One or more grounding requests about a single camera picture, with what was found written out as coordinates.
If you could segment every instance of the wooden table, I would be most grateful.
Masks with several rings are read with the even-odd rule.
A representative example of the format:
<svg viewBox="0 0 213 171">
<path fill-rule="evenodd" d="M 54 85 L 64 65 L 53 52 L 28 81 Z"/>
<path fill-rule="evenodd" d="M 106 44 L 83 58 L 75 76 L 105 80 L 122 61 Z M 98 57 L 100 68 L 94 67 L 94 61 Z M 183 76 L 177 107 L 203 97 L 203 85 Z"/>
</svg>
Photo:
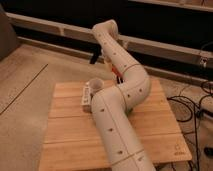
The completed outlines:
<svg viewBox="0 0 213 171">
<path fill-rule="evenodd" d="M 83 112 L 83 82 L 55 86 L 39 171 L 73 171 L 107 168 L 106 158 L 92 115 Z M 147 100 L 134 108 L 130 122 L 154 163 L 191 160 L 160 82 L 152 78 Z"/>
</svg>

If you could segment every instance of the screw hole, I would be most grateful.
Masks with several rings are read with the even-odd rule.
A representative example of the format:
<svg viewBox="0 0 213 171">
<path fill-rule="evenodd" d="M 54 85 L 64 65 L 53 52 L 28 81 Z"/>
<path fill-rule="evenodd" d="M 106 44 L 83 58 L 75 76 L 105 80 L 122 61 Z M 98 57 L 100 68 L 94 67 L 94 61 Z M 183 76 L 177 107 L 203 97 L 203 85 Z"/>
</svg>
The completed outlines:
<svg viewBox="0 0 213 171">
<path fill-rule="evenodd" d="M 118 151 L 117 153 L 118 153 L 119 155 L 121 155 L 121 154 L 123 154 L 123 151 Z"/>
<path fill-rule="evenodd" d="M 143 157 L 138 158 L 138 161 L 142 161 Z"/>
<path fill-rule="evenodd" d="M 108 129 L 108 131 L 109 131 L 109 132 L 112 132 L 112 131 L 113 131 L 113 128 Z"/>
</svg>

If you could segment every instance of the concrete floor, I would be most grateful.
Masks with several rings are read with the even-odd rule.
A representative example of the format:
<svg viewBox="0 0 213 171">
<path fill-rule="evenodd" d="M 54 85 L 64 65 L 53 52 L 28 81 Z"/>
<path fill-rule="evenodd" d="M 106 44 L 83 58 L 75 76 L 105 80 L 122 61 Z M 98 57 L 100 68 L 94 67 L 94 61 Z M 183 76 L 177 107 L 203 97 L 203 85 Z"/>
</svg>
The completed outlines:
<svg viewBox="0 0 213 171">
<path fill-rule="evenodd" d="M 113 78 L 103 64 L 23 44 L 0 62 L 0 171 L 37 171 L 53 88 L 57 82 L 86 81 L 92 77 Z M 178 95 L 184 83 L 160 78 L 166 96 Z M 204 93 L 190 86 L 184 95 L 198 101 Z M 205 106 L 213 111 L 213 100 Z M 171 103 L 177 117 L 186 111 Z M 180 125 L 191 129 L 193 123 Z M 199 129 L 200 149 L 213 146 L 212 120 L 204 118 Z M 187 163 L 175 163 L 176 170 L 188 170 Z M 162 170 L 172 170 L 167 165 Z M 201 170 L 212 171 L 212 159 L 202 152 Z"/>
</svg>

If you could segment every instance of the black wall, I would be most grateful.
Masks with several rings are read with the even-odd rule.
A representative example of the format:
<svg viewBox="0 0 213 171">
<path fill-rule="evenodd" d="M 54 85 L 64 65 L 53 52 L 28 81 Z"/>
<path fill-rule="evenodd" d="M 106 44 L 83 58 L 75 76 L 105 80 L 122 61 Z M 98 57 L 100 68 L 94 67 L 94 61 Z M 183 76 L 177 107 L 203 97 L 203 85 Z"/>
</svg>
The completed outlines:
<svg viewBox="0 0 213 171">
<path fill-rule="evenodd" d="M 0 3 L 8 12 L 87 28 L 113 18 L 124 35 L 197 49 L 213 41 L 213 13 L 208 12 L 127 0 L 0 0 Z"/>
</svg>

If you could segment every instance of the white robotic arm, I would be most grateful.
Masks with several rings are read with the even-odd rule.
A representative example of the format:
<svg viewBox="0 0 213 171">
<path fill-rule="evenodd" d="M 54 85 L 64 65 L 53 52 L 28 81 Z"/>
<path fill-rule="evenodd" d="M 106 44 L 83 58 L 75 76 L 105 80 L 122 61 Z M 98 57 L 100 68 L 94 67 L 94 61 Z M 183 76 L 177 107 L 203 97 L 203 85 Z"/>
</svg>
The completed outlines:
<svg viewBox="0 0 213 171">
<path fill-rule="evenodd" d="M 125 112 L 149 94 L 147 72 L 118 43 L 114 20 L 97 24 L 93 34 L 104 55 L 122 75 L 124 83 L 103 89 L 92 98 L 92 114 L 113 171 L 154 171 L 152 162 L 132 128 Z"/>
</svg>

